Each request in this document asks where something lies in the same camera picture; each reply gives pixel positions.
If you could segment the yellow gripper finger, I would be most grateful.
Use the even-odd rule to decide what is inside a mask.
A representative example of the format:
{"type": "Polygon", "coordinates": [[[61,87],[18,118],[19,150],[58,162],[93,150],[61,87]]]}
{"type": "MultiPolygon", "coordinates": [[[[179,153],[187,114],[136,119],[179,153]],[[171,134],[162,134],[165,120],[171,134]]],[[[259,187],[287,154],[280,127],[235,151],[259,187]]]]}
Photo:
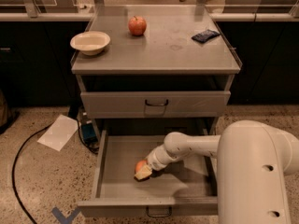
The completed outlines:
{"type": "Polygon", "coordinates": [[[138,181],[140,181],[140,180],[150,177],[151,174],[152,174],[152,169],[148,165],[143,165],[142,167],[139,167],[135,171],[135,178],[138,181]]]}

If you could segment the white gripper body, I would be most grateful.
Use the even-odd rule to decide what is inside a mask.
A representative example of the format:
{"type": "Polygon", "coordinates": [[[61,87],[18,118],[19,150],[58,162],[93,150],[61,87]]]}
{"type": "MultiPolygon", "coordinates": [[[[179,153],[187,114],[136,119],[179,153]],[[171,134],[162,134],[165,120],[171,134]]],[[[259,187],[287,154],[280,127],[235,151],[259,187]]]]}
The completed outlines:
{"type": "Polygon", "coordinates": [[[148,166],[155,171],[163,170],[172,160],[164,146],[153,149],[146,158],[148,166]]]}

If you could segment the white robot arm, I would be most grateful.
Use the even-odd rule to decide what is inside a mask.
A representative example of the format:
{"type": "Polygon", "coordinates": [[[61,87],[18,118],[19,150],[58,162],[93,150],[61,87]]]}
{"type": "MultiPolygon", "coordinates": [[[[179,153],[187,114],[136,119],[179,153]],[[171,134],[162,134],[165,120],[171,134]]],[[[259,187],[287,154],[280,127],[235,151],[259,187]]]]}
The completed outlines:
{"type": "Polygon", "coordinates": [[[299,140],[253,120],[229,125],[220,135],[169,133],[135,166],[143,180],[192,154],[217,160],[220,224],[292,224],[285,175],[299,171],[299,140]]]}

